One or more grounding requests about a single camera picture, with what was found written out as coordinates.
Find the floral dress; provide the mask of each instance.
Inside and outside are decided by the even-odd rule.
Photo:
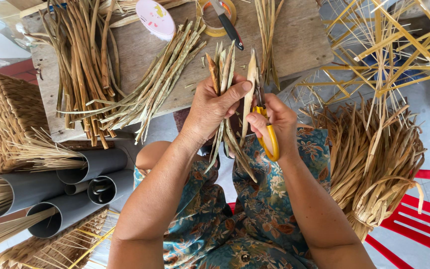
[[[328,192],[328,133],[298,128],[300,156]],[[215,185],[216,168],[194,162],[177,213],[164,235],[165,268],[304,269],[317,268],[296,223],[283,173],[266,156],[254,135],[244,147],[258,183],[235,161],[233,184],[238,198],[234,214],[223,189]],[[149,170],[135,169],[135,186]]]

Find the gray pvc pipe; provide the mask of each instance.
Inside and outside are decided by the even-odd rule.
[[[105,180],[109,182],[111,187],[101,192],[102,202],[99,200],[99,194],[95,194],[92,187],[97,184],[95,180]],[[111,203],[123,195],[130,195],[134,191],[134,171],[124,169],[108,175],[98,176],[91,180],[89,187],[87,188],[87,195],[93,203],[105,205]]]
[[[64,191],[66,192],[67,195],[74,195],[87,190],[88,186],[89,186],[89,181],[84,181],[77,184],[68,184],[64,188]]]
[[[39,203],[33,206],[27,215],[36,214],[53,206],[59,210],[59,213],[29,227],[28,231],[32,235],[39,238],[50,238],[103,207],[103,205],[91,202],[86,193],[77,193],[62,195]]]
[[[57,170],[57,176],[66,184],[77,184],[99,175],[124,169],[127,155],[119,148],[79,151],[87,160],[87,168]]]
[[[0,217],[64,193],[65,184],[55,171],[2,174],[0,178],[9,183],[13,193],[11,206],[6,211],[0,211]]]

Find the yellow scissors handle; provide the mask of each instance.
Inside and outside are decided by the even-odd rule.
[[[263,107],[256,106],[253,108],[253,112],[257,112],[259,114],[262,114],[266,119],[268,119],[267,110]],[[272,160],[273,162],[278,161],[279,159],[279,147],[278,147],[278,139],[276,138],[275,130],[273,130],[273,125],[268,124],[267,125],[268,134],[270,136],[270,142],[273,146],[273,154],[270,152],[270,150],[267,149],[267,145],[265,144],[265,137],[261,137],[258,139],[258,142],[265,150],[268,158]]]

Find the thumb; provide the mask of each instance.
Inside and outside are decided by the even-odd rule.
[[[258,138],[262,136],[269,136],[267,124],[269,121],[260,113],[249,113],[247,115],[247,121],[250,123],[252,131],[257,135]]]
[[[217,103],[224,109],[229,109],[235,102],[242,99],[249,90],[252,89],[252,84],[249,81],[240,82],[230,87],[226,92],[217,97]]]

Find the knee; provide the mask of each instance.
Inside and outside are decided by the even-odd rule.
[[[169,141],[156,141],[148,144],[137,154],[135,166],[144,170],[154,168],[170,144]]]

